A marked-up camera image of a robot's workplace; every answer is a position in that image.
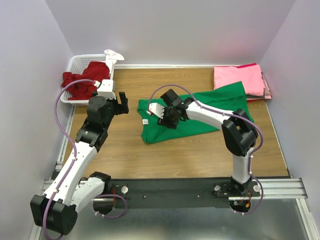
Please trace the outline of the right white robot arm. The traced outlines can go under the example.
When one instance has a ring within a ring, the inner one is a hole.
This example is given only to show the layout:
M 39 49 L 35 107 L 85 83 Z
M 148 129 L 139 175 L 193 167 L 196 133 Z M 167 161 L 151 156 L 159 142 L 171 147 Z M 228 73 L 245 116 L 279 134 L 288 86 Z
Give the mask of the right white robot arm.
M 158 117 L 157 124 L 176 129 L 181 121 L 194 120 L 222 131 L 226 148 L 232 154 L 230 192 L 241 196 L 252 181 L 251 158 L 258 138 L 254 123 L 243 109 L 222 110 L 198 101 L 193 95 L 182 99 L 173 89 L 161 97 L 165 105 L 149 103 L 147 110 Z

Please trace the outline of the green t shirt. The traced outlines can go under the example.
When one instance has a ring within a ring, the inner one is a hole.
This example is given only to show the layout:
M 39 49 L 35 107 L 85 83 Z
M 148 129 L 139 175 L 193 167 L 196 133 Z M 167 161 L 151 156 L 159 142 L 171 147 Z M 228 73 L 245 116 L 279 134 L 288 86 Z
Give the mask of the green t shirt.
M 242 82 L 232 83 L 216 90 L 193 93 L 196 100 L 221 110 L 236 111 L 242 109 L 250 117 L 245 88 Z M 176 129 L 170 129 L 157 124 L 157 117 L 147 113 L 148 100 L 138 101 L 137 112 L 142 118 L 142 140 L 147 144 L 155 144 L 167 140 L 195 136 L 218 129 L 197 120 L 180 121 Z

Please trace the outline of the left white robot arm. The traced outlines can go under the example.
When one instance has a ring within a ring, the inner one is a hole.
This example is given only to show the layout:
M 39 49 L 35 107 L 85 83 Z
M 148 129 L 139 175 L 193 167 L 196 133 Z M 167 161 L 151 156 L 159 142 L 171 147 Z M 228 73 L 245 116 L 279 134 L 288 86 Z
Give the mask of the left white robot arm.
M 48 231 L 57 233 L 58 239 L 68 235 L 74 228 L 80 211 L 94 198 L 107 198 L 114 207 L 117 199 L 112 178 L 94 172 L 87 182 L 78 186 L 88 164 L 95 158 L 108 137 L 108 129 L 114 116 L 128 114 L 128 99 L 124 92 L 119 97 L 108 99 L 101 93 L 93 96 L 87 106 L 87 117 L 79 129 L 73 150 L 63 168 L 42 195 L 34 195 L 30 208 L 34 223 Z

